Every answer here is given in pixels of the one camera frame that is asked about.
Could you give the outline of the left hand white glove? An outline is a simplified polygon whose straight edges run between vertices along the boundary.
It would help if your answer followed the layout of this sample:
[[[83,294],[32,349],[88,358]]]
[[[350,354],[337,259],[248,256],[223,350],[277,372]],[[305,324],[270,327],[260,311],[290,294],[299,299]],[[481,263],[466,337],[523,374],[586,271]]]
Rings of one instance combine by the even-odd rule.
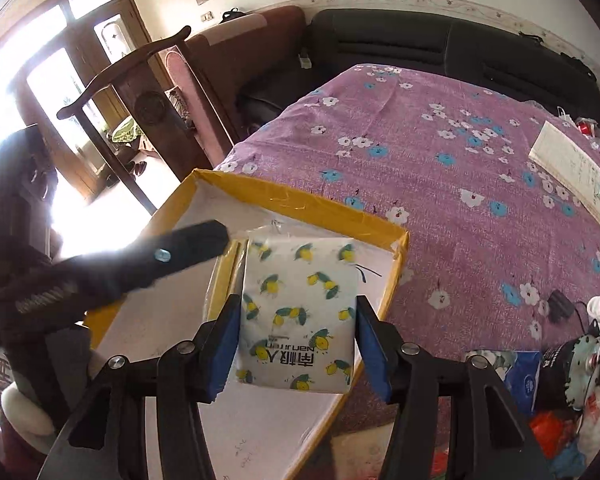
[[[16,434],[35,451],[43,455],[50,452],[56,430],[50,416],[22,394],[15,382],[1,394],[1,408]]]

